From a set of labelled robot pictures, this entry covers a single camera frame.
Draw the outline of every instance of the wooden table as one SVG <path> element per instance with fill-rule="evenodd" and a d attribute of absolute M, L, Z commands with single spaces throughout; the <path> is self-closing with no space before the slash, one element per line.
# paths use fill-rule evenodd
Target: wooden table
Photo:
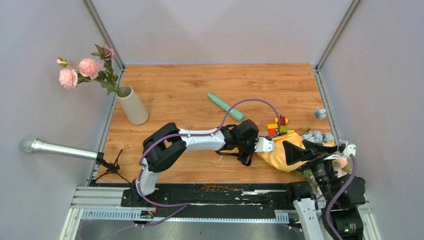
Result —
<path fill-rule="evenodd" d="M 209 130 L 222 121 L 224 111 L 212 103 L 212 93 L 229 105 L 248 98 L 273 104 L 289 119 L 289 129 L 302 133 L 312 121 L 313 130 L 330 132 L 327 120 L 314 120 L 315 108 L 323 107 L 314 73 L 309 64 L 191 64 L 130 65 L 123 85 L 130 85 L 149 112 L 142 125 L 132 125 L 120 104 L 116 105 L 104 147 L 105 159 L 119 160 L 120 174 L 130 182 L 139 172 L 143 141 L 169 122 L 187 130 Z M 237 107 L 246 119 L 252 119 L 260 131 L 276 117 L 261 102 Z M 226 124 L 239 122 L 228 117 Z M 276 183 L 300 181 L 296 173 L 275 169 L 257 155 L 251 166 L 243 166 L 234 156 L 217 155 L 210 150 L 184 153 L 158 182 L 161 183 Z M 98 175 L 104 173 L 100 166 Z M 124 182 L 115 174 L 105 175 L 98 183 Z"/>

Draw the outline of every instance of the pink rose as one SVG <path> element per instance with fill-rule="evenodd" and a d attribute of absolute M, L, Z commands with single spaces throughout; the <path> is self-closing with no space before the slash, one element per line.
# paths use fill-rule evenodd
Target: pink rose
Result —
<path fill-rule="evenodd" d="M 100 64 L 92 58 L 83 59 L 78 65 L 81 75 L 90 77 L 91 79 L 97 78 L 100 67 Z"/>
<path fill-rule="evenodd" d="M 67 60 L 66 60 L 66 59 L 64 59 L 64 58 L 61 58 L 61 57 L 59 57 L 59 58 L 56 60 L 56 63 L 57 63 L 57 64 L 59 64 L 59 66 L 61 66 L 62 68 L 66 68 L 66 67 L 67 67 L 67 65 L 68 65 Z"/>
<path fill-rule="evenodd" d="M 340 165 L 340 168 L 344 168 L 348 165 L 348 159 L 347 158 L 339 158 L 334 160 L 335 162 L 337 162 Z"/>
<path fill-rule="evenodd" d="M 114 50 L 108 46 L 103 46 L 104 60 L 108 61 L 115 58 Z"/>
<path fill-rule="evenodd" d="M 78 74 L 74 69 L 64 68 L 60 70 L 59 81 L 66 89 L 74 89 L 78 84 Z"/>

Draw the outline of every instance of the microphone stand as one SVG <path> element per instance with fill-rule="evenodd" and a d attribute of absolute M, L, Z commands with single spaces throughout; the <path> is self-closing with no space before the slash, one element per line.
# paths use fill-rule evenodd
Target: microphone stand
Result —
<path fill-rule="evenodd" d="M 101 158 L 97 158 L 95 160 L 95 163 L 98 165 L 102 165 L 103 167 L 106 168 L 106 171 L 101 174 L 100 176 L 98 176 L 94 181 L 96 182 L 97 180 L 99 180 L 101 177 L 108 175 L 108 174 L 117 174 L 118 176 L 120 176 L 123 180 L 125 180 L 127 183 L 131 184 L 127 179 L 125 179 L 125 177 L 123 177 L 121 174 L 119 174 L 118 170 L 121 168 L 118 164 L 118 160 L 119 157 L 121 156 L 122 153 L 122 149 L 119 151 L 118 156 L 116 157 L 116 160 L 113 163 L 109 163 L 107 162 L 105 159 L 103 159 L 103 157 Z"/>

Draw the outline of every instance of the white wall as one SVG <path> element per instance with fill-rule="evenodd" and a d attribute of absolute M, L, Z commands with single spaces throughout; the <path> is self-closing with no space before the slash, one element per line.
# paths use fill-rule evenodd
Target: white wall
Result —
<path fill-rule="evenodd" d="M 59 84 L 58 56 L 79 62 L 103 41 L 82 1 L 0 7 L 0 239 L 59 238 L 93 162 L 19 149 L 25 137 L 97 150 L 110 98 L 96 83 Z"/>
<path fill-rule="evenodd" d="M 364 0 L 322 73 L 384 240 L 423 239 L 424 2 Z"/>
<path fill-rule="evenodd" d="M 316 64 L 351 0 L 93 0 L 125 64 Z"/>

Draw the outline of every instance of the white cylindrical vase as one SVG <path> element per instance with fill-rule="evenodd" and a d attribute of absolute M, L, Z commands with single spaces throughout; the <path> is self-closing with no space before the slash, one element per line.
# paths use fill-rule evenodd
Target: white cylindrical vase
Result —
<path fill-rule="evenodd" d="M 124 97 L 118 96 L 118 100 L 129 122 L 134 125 L 144 124 L 149 118 L 149 113 L 137 93 L 128 85 L 122 86 L 120 91 Z"/>

